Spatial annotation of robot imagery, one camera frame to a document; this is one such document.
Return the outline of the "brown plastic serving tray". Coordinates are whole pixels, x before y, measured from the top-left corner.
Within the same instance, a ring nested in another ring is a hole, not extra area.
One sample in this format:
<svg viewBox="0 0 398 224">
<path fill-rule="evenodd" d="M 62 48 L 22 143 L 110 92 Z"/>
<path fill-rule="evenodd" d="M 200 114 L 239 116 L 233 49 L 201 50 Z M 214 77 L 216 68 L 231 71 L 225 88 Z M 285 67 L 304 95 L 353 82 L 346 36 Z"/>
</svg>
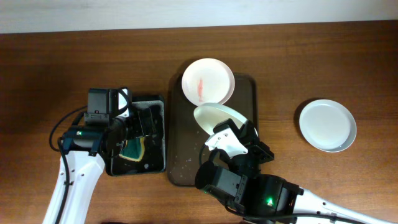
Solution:
<svg viewBox="0 0 398 224">
<path fill-rule="evenodd" d="M 235 88 L 226 106 L 241 113 L 258 127 L 257 87 L 255 80 L 246 74 L 235 73 Z M 182 77 L 172 83 L 167 100 L 167 176 L 179 187 L 193 187 L 199 168 L 200 148 L 209 138 L 195 121 L 194 104 L 187 100 L 182 90 Z"/>
</svg>

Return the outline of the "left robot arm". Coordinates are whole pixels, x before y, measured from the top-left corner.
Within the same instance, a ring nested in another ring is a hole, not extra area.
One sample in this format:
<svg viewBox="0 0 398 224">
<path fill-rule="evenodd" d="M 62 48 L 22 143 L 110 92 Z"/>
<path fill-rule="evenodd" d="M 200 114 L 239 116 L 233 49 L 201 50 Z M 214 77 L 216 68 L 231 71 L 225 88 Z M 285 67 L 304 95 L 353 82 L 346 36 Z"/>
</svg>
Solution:
<svg viewBox="0 0 398 224">
<path fill-rule="evenodd" d="M 126 87 L 88 92 L 88 104 L 72 112 L 75 119 L 52 150 L 60 168 L 44 223 L 84 223 L 95 186 L 115 158 L 140 162 L 145 137 L 154 134 L 150 109 L 135 109 Z"/>
</svg>

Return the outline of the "black soapy water tray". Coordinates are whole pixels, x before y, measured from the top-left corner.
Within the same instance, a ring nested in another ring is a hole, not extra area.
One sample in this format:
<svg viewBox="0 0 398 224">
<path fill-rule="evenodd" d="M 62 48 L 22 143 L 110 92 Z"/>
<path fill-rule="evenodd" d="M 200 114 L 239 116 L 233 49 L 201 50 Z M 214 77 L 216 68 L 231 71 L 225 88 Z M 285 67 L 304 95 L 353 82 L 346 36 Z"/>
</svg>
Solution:
<svg viewBox="0 0 398 224">
<path fill-rule="evenodd" d="M 156 133 L 145 137 L 145 153 L 139 162 L 133 162 L 119 157 L 122 145 L 114 150 L 111 158 L 106 162 L 106 172 L 110 176 L 136 175 L 159 173 L 165 170 L 165 106 L 164 98 L 160 95 L 134 96 L 132 104 L 138 108 L 150 108 Z"/>
</svg>

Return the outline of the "white plate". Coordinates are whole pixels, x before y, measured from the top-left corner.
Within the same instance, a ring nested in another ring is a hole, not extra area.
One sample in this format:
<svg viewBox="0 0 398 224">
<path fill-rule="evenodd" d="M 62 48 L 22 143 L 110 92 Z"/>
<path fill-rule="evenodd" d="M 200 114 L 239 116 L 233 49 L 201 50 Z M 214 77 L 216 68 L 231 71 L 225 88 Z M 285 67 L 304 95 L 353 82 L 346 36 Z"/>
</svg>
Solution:
<svg viewBox="0 0 398 224">
<path fill-rule="evenodd" d="M 204 103 L 193 111 L 198 125 L 210 136 L 217 134 L 238 136 L 239 129 L 248 119 L 236 110 L 217 103 Z"/>
<path fill-rule="evenodd" d="M 305 105 L 300 112 L 298 125 L 305 140 L 324 152 L 346 150 L 357 135 L 354 116 L 333 100 L 314 100 Z"/>
<path fill-rule="evenodd" d="M 191 63 L 182 75 L 183 94 L 196 106 L 226 103 L 235 88 L 235 77 L 224 62 L 202 58 Z"/>
</svg>

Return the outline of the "green yellow sponge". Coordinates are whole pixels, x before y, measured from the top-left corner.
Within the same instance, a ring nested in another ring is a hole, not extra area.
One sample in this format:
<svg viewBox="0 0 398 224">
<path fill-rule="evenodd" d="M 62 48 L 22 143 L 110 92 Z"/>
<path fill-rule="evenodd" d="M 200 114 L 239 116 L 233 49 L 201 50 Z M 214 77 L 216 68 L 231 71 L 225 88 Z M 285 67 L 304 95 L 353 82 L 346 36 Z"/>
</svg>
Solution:
<svg viewBox="0 0 398 224">
<path fill-rule="evenodd" d="M 141 161 L 145 153 L 144 141 L 145 137 L 126 140 L 125 146 L 119 153 L 119 157 L 133 162 Z"/>
</svg>

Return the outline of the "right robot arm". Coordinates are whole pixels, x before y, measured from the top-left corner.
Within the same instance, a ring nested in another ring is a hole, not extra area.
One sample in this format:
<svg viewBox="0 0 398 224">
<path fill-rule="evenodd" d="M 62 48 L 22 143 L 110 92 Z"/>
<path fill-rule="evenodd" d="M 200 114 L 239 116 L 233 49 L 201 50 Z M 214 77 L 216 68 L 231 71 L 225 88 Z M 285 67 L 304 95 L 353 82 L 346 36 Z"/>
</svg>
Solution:
<svg viewBox="0 0 398 224">
<path fill-rule="evenodd" d="M 335 205 L 260 165 L 274 155 L 251 121 L 238 127 L 232 119 L 218 123 L 205 145 L 195 187 L 249 223 L 381 223 L 380 219 Z"/>
</svg>

